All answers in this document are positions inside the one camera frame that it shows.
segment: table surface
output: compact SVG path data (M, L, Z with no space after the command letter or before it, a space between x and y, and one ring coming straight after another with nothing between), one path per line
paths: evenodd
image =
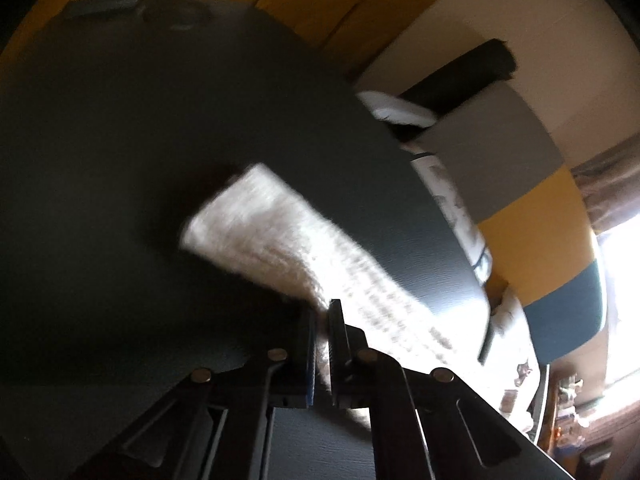
M191 369L292 337L277 294L177 249L252 162L479 352L484 293L408 154L287 29L208 9L58 18L0 82L0 434L34 480L63 478ZM278 414L270 478L373 477L367 435L332 413Z

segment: white towel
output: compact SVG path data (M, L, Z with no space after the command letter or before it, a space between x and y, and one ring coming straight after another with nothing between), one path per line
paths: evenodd
M369 346L419 372L450 368L489 404L500 406L504 389L476 359L452 348L429 309L266 166L249 168L205 204L186 226L181 246L252 282L307 300L321 315L331 299L340 299L345 323L363 329ZM328 382L327 359L325 340L320 366Z

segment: bolt head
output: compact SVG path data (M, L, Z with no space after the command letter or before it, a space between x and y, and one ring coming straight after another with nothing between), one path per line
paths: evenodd
M289 354L284 348L272 348L267 352L267 357L276 363L284 361L288 356Z
M431 372L431 377L439 383L450 383L455 378L455 375L448 368L436 368Z
M364 364L372 365L378 360L378 352L373 348L361 348L358 350L356 357Z
M208 368L196 368L191 372L191 381L198 384L208 383L211 380L211 370Z

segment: brown curtain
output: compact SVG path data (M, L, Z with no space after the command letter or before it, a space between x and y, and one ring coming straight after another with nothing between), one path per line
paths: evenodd
M596 234L640 213L640 133L572 170Z

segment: blue panel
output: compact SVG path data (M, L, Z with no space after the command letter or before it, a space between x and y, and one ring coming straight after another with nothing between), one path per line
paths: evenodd
M594 261L570 282L524 309L540 364L583 345L604 326L606 303L600 266Z

